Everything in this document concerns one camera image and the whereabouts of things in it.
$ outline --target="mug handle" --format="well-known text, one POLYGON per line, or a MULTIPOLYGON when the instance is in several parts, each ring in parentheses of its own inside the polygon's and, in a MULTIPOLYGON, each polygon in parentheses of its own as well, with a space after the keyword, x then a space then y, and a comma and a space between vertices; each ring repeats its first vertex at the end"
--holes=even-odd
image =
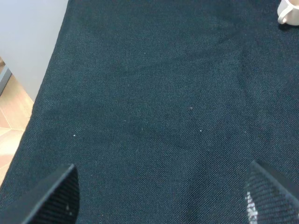
POLYGON ((286 15, 288 15, 288 13, 289 12, 291 12, 293 10, 293 7, 292 6, 288 6, 287 8, 285 8, 282 12, 281 12, 281 14, 279 15, 279 17, 278 17, 278 22, 280 23, 280 24, 284 24, 284 23, 286 23, 286 15))

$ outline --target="white wall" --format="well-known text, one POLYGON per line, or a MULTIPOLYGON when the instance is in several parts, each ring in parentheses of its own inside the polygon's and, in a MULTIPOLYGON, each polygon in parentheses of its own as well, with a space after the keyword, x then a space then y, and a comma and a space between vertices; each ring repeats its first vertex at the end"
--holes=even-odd
POLYGON ((68 0, 0 0, 0 56, 35 100, 68 0))

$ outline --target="fabric surface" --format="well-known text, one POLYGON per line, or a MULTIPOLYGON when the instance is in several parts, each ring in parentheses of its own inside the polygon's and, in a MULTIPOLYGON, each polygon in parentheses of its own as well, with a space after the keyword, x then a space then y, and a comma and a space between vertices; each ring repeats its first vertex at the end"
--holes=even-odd
POLYGON ((78 167, 78 224, 247 223, 253 159, 299 182, 299 30, 278 0, 70 0, 0 209, 78 167))

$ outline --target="dark green fabric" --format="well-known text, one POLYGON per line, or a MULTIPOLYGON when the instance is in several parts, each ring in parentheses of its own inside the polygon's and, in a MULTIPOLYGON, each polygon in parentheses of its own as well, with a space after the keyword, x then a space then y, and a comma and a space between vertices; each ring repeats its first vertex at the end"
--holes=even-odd
POLYGON ((0 189, 61 164, 80 224, 247 222, 253 159, 299 180, 299 30, 278 0, 71 0, 0 189))

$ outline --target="white mug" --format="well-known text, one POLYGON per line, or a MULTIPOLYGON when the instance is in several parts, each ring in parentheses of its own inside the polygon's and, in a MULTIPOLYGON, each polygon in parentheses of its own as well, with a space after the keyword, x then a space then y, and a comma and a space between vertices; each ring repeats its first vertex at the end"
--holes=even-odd
POLYGON ((299 0, 282 0, 277 9, 278 22, 299 26, 299 0))

